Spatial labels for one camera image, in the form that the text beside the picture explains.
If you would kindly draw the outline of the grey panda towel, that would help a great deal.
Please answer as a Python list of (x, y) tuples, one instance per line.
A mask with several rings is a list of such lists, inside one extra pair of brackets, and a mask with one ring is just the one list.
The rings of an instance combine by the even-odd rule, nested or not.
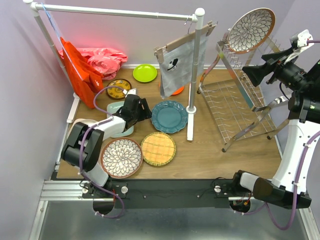
[(159, 65), (162, 99), (170, 97), (179, 88), (191, 82), (194, 42), (191, 40), (164, 54), (164, 61)]

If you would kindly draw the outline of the large floral ceramic plate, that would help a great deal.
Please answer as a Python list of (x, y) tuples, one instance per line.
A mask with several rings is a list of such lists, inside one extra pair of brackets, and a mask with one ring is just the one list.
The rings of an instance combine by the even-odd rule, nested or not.
[(275, 23), (276, 16), (271, 9), (253, 9), (230, 28), (226, 45), (234, 53), (247, 53), (260, 46), (269, 37)]

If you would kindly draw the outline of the orange plastic plate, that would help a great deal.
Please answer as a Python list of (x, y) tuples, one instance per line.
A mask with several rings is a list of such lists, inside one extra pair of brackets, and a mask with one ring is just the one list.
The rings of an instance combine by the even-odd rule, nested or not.
[(174, 93), (171, 94), (171, 96), (176, 96), (176, 95), (179, 95), (183, 90), (184, 90), (184, 86), (180, 87), (178, 90), (176, 90)]

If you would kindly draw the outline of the dark yellow patterned plate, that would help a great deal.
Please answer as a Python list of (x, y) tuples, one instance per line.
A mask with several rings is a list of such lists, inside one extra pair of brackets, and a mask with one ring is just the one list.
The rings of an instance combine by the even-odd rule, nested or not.
[(118, 78), (112, 80), (108, 84), (108, 88), (106, 90), (106, 94), (114, 100), (121, 100), (125, 98), (125, 94), (123, 93), (123, 90), (129, 91), (132, 88), (131, 83), (124, 78)]

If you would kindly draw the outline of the beige clip hanger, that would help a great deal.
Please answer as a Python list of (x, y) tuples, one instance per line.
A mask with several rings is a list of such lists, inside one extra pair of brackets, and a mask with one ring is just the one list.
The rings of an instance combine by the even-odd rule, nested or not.
[[(218, 21), (213, 22), (212, 20), (209, 21), (206, 25), (204, 25), (200, 31), (200, 36), (205, 35), (209, 36), (212, 31), (217, 26)], [(196, 31), (193, 31), (191, 33), (185, 34), (180, 38), (177, 38), (169, 43), (167, 43), (163, 47), (155, 47), (154, 48), (154, 56), (156, 57), (159, 64), (162, 64), (164, 62), (164, 53), (169, 53), (173, 51), (174, 49), (182, 46), (183, 44), (186, 44), (196, 38)]]

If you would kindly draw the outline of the orange garment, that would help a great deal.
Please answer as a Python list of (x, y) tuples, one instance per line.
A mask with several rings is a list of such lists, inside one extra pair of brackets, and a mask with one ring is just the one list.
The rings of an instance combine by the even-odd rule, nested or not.
[(88, 108), (93, 109), (95, 107), (94, 98), (96, 94), (104, 88), (102, 81), (103, 75), (91, 67), (87, 63), (87, 60), (69, 41), (65, 41), (63, 38), (61, 38), (61, 40), (70, 58), (74, 62), (74, 65), (83, 78), (83, 80), (80, 80), (69, 60), (63, 58), (66, 72), (73, 90)]

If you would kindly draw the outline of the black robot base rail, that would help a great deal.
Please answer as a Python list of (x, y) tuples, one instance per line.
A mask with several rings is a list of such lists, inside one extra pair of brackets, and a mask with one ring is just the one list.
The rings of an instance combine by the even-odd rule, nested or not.
[(94, 207), (115, 209), (219, 208), (250, 212), (263, 205), (232, 179), (111, 179), (105, 190), (80, 183), (82, 197)]

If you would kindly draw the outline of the brown rim floral plate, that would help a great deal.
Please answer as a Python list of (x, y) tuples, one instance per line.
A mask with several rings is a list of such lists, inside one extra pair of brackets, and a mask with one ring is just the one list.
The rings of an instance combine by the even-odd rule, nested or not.
[(142, 148), (133, 139), (115, 138), (102, 148), (99, 162), (103, 171), (111, 178), (128, 178), (142, 165)]

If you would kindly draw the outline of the teal scalloped plate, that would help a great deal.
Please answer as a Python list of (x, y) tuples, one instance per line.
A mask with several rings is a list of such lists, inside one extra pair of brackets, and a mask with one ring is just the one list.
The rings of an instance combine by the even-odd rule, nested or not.
[(174, 134), (184, 129), (188, 123), (186, 108), (177, 101), (162, 101), (151, 112), (152, 125), (162, 133)]

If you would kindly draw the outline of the white clothes rack frame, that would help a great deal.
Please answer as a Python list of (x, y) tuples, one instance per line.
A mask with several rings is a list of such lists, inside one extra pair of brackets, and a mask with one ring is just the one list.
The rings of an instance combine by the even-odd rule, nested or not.
[(159, 12), (146, 12), (146, 11), (133, 11), (133, 10), (117, 10), (117, 9), (106, 9), (106, 8), (94, 8), (94, 7), (80, 7), (80, 6), (65, 6), (65, 5), (51, 5), (51, 4), (40, 4), (32, 0), (25, 0), (24, 3), (28, 5), (33, 13), (33, 17), (36, 20), (43, 36), (50, 46), (55, 58), (57, 59), (60, 68), (62, 69), (65, 77), (69, 80), (68, 73), (66, 71), (65, 63), (62, 61), (58, 53), (53, 39), (51, 38), (43, 20), (40, 17), (39, 10), (41, 11), (55, 11), (55, 12), (68, 12), (68, 13), (82, 13), (82, 14), (94, 14), (94, 15), (107, 15), (107, 16), (119, 16), (119, 17), (132, 17), (132, 18), (146, 18), (146, 19), (164, 19), (164, 20), (177, 20), (192, 22), (195, 24), (195, 35), (194, 35), (194, 47), (193, 47), (193, 60), (192, 60), (192, 73), (191, 82), (189, 85), (189, 99), (186, 111), (188, 113), (187, 122), (187, 135), (186, 139), (192, 141), (194, 138), (194, 115), (196, 114), (197, 108), (195, 107), (195, 95), (196, 95), (196, 82), (198, 74), (199, 64), (199, 51), (200, 51), (200, 40), (201, 40), (201, 29), (203, 28), (205, 10), (203, 8), (197, 8), (195, 13), (192, 15), (182, 14), (169, 14)]

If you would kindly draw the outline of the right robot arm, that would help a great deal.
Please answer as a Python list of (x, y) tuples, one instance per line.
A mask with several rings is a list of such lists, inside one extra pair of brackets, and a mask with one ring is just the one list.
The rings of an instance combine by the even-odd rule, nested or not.
[(307, 175), (315, 146), (320, 138), (320, 64), (309, 72), (295, 64), (298, 51), (289, 48), (264, 54), (263, 65), (244, 66), (243, 72), (258, 86), (272, 74), (268, 84), (278, 80), (290, 90), (288, 137), (280, 165), (271, 180), (239, 170), (230, 191), (241, 196), (251, 192), (255, 199), (285, 209), (304, 209), (311, 205), (307, 195)]

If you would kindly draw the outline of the light blue divided tray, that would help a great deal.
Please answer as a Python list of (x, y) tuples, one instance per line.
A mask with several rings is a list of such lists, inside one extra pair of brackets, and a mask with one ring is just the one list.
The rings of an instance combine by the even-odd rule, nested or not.
[[(110, 114), (115, 114), (122, 106), (124, 105), (124, 101), (117, 101), (117, 102), (112, 102), (107, 105), (106, 111)], [(129, 128), (128, 130), (117, 133), (111, 136), (111, 138), (121, 138), (121, 137), (127, 137), (131, 135), (134, 132), (134, 126)]]

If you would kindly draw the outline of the pink plastic bag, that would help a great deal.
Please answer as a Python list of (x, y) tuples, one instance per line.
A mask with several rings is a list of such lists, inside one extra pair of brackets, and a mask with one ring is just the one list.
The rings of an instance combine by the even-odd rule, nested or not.
[(114, 48), (76, 48), (86, 62), (103, 75), (103, 80), (113, 80), (128, 56)]

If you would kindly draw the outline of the metal dish rack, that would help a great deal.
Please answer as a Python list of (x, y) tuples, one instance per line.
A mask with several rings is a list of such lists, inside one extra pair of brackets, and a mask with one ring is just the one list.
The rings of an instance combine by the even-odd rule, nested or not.
[[(260, 46), (239, 54), (232, 52), (228, 45), (229, 33), (229, 30), (226, 31), (217, 42), (216, 59), (202, 74), (197, 90), (220, 131), (224, 153), (237, 140), (244, 138), (266, 135), (270, 140), (289, 124), (289, 120), (285, 119), (276, 126), (270, 113), (276, 107), (287, 104), (290, 91), (284, 90), (280, 96), (266, 102), (261, 87), (253, 86), (242, 70), (244, 66), (251, 65), (254, 59), (259, 60), (263, 54), (279, 52), (276, 40), (269, 36)], [(219, 62), (224, 64), (230, 78), (205, 83), (205, 79), (217, 68)]]

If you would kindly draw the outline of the woven bamboo plate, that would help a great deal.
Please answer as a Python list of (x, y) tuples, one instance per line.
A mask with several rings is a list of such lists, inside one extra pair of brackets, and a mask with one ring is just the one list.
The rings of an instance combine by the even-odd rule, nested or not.
[(143, 160), (154, 167), (169, 164), (176, 155), (176, 143), (166, 133), (153, 132), (141, 142)]

